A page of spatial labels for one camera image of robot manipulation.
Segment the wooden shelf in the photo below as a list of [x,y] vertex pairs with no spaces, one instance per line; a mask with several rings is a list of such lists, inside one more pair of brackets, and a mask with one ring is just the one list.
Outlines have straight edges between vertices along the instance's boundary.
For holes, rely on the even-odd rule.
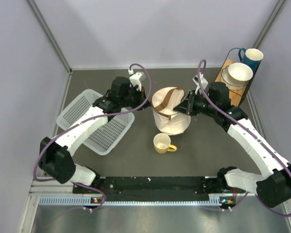
[[[222,70],[225,69],[227,66],[230,66],[231,64],[235,63],[234,61],[230,60],[230,59],[226,59],[226,61],[224,62],[217,78],[215,79],[215,82],[221,82],[221,74],[222,74]],[[230,90],[229,91],[229,98],[231,99],[231,104],[234,106],[238,106],[239,103],[241,102],[242,96],[244,94],[244,91],[246,89],[246,86],[244,86],[243,88],[239,89],[239,90]]]

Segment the blue mug handle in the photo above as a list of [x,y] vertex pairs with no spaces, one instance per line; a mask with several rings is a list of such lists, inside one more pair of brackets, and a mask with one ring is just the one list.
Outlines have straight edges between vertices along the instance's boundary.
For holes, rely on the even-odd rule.
[[243,51],[244,53],[246,53],[246,49],[245,49],[245,48],[242,48],[242,49],[239,50],[239,52],[238,52],[238,56],[239,56],[239,60],[240,60],[240,61],[242,61],[242,59],[243,59],[242,56],[241,56],[241,52],[242,52],[242,51]]

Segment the bag handle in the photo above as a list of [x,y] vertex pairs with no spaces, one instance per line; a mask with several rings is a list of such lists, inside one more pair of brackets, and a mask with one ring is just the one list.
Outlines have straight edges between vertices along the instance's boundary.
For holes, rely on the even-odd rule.
[[156,107],[154,107],[154,109],[155,109],[157,112],[159,112],[159,111],[161,111],[161,110],[163,110],[164,108],[167,107],[167,105],[168,105],[168,103],[169,103],[169,100],[170,100],[170,98],[171,98],[171,96],[172,96],[174,90],[181,90],[181,91],[184,92],[184,90],[183,90],[181,87],[176,87],[176,88],[170,89],[170,90],[167,92],[165,98],[163,99],[163,102],[162,102],[161,104],[157,105]]
[[164,114],[164,113],[160,113],[160,111],[167,107],[167,105],[168,105],[168,103],[169,103],[169,100],[170,100],[170,98],[171,98],[171,96],[172,96],[174,90],[181,90],[181,91],[184,92],[184,90],[183,90],[181,87],[176,87],[176,88],[170,89],[170,90],[167,92],[167,94],[166,94],[165,98],[163,99],[162,103],[159,104],[159,105],[156,106],[156,107],[153,107],[153,109],[154,109],[155,112],[157,112],[158,114],[160,114],[160,115],[163,116],[163,117],[168,118],[168,121],[169,121],[169,122],[171,121],[171,116],[172,116],[172,115],[167,115],[167,114]]

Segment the white wall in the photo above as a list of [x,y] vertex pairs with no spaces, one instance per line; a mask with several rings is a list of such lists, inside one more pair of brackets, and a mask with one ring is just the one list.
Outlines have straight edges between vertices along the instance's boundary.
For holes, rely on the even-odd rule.
[[72,68],[220,66],[277,0],[35,0]]
[[0,1],[0,233],[19,227],[66,78],[26,1]]
[[291,161],[291,0],[259,49],[264,59],[251,92],[268,141]]

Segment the perforated basket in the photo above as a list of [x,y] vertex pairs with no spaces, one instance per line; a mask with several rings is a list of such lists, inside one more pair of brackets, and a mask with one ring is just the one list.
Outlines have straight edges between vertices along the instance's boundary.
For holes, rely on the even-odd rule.
[[[102,95],[87,89],[79,94],[57,117],[56,123],[66,130],[83,116],[96,99]],[[110,122],[92,133],[83,144],[99,155],[108,154],[121,140],[131,124],[134,122],[133,113],[115,116]]]

